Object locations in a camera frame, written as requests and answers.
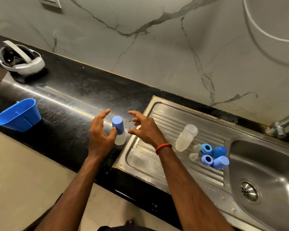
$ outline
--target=faucet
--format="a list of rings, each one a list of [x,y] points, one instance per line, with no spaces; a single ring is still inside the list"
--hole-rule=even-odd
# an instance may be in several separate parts
[[[286,116],[284,119],[280,120],[279,122],[272,123],[269,127],[265,129],[265,132],[268,135],[276,136],[279,139],[283,139],[286,137],[286,134],[289,131],[285,131],[285,128],[289,126],[289,116]]]

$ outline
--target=blue tub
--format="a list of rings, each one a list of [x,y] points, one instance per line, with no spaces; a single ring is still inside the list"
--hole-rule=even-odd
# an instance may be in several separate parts
[[[0,113],[0,126],[25,132],[41,120],[35,99],[17,102]]]

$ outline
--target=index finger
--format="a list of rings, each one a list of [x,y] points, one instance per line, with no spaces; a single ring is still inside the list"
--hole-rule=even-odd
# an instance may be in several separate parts
[[[136,118],[138,118],[140,122],[142,122],[146,118],[146,116],[144,116],[142,113],[134,110],[129,111],[128,114],[134,115]]]
[[[107,110],[101,112],[100,114],[98,114],[96,117],[99,117],[99,118],[101,117],[104,119],[109,113],[110,113],[110,109],[107,109]]]

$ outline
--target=electrical outlet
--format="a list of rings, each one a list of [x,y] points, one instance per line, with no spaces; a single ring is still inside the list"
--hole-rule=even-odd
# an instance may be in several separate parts
[[[40,0],[41,3],[61,8],[59,0]]]

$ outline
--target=stainless steel sink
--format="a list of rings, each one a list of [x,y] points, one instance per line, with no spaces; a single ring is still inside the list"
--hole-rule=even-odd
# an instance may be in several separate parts
[[[258,132],[153,97],[146,111],[167,140],[175,141],[186,124],[199,133],[190,147],[178,152],[186,169],[233,226],[242,230],[289,230],[289,144]],[[193,162],[197,143],[225,146],[229,167],[217,171]],[[114,167],[169,192],[154,148],[132,136]]]

